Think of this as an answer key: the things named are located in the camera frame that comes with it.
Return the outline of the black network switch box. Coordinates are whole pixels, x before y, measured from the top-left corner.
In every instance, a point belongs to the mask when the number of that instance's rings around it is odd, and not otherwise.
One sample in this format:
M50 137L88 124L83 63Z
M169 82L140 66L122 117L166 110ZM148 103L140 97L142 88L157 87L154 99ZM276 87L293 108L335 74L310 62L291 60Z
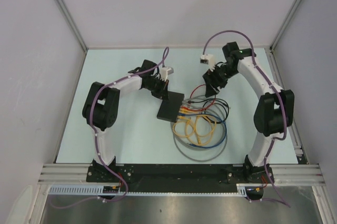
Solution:
M163 121L175 123L184 98L183 93L168 91L168 100L162 101L156 117Z

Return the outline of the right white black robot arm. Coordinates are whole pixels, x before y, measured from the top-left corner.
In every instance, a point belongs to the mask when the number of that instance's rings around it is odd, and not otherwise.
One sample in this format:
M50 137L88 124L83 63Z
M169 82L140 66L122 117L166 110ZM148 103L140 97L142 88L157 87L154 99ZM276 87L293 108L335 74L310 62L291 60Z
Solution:
M236 42L231 42L223 46L222 51L226 60L222 64L218 64L211 54L200 57L200 62L209 67L203 74L205 96L217 95L237 74L242 75L254 90L259 99L253 116L257 135L245 157L242 176L245 181L256 182L261 176L270 176L269 157L275 141L283 141L287 128L293 123L294 93L270 80L252 48L241 50Z

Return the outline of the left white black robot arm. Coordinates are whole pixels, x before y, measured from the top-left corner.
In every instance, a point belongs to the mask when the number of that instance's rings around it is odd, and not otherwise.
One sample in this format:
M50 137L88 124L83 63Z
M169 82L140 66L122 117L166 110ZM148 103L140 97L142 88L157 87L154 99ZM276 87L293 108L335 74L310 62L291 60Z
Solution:
M155 98L167 101L168 76L173 72L173 68L169 66L159 67L152 61L144 60L142 66L129 71L128 76L111 84L92 83L82 116L94 130L94 160L101 165L97 174L104 181L109 182L116 177L116 168L111 165L115 161L115 154L112 147L108 146L105 131L117 119L120 98L131 92L147 89Z

